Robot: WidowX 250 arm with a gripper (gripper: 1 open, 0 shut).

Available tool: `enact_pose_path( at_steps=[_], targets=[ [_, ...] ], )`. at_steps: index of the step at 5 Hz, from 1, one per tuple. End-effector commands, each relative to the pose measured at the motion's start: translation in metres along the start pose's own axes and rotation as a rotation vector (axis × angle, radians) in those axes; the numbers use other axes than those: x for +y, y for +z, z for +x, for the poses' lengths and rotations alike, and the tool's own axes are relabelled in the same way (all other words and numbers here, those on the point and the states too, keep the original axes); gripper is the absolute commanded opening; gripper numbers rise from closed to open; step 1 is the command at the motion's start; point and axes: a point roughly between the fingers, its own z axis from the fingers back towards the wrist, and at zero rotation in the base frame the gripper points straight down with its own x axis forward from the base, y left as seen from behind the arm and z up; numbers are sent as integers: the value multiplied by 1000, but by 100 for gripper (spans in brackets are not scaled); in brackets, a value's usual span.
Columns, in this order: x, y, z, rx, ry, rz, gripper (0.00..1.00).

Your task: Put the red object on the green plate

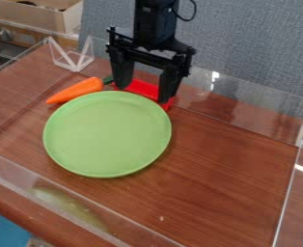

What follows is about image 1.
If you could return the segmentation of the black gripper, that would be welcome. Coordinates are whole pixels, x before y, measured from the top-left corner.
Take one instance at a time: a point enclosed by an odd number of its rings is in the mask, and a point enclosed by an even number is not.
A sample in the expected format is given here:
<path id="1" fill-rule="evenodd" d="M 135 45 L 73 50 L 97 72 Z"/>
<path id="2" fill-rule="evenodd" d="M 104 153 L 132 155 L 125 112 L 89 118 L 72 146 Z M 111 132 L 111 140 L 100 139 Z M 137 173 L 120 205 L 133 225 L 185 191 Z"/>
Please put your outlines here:
<path id="1" fill-rule="evenodd" d="M 124 90 L 131 85 L 136 63 L 160 69 L 159 102 L 167 103 L 183 78 L 189 75 L 196 49 L 176 38 L 168 38 L 160 44 L 141 44 L 127 28 L 111 26 L 107 32 L 107 53 L 116 87 Z"/>

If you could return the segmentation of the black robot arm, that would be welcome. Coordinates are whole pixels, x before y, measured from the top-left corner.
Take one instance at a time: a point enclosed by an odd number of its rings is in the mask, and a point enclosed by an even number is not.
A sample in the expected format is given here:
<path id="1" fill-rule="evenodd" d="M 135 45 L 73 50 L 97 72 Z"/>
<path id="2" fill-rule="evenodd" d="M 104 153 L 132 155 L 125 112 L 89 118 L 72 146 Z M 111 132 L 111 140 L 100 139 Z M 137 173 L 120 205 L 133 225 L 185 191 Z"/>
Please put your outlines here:
<path id="1" fill-rule="evenodd" d="M 141 63 L 163 71 L 160 75 L 160 104 L 176 95 L 181 80 L 191 74 L 196 49 L 175 37 L 176 22 L 192 21 L 179 14 L 179 0 L 135 0 L 132 32 L 111 25 L 107 29 L 113 82 L 120 90 L 132 83 L 135 64 Z"/>

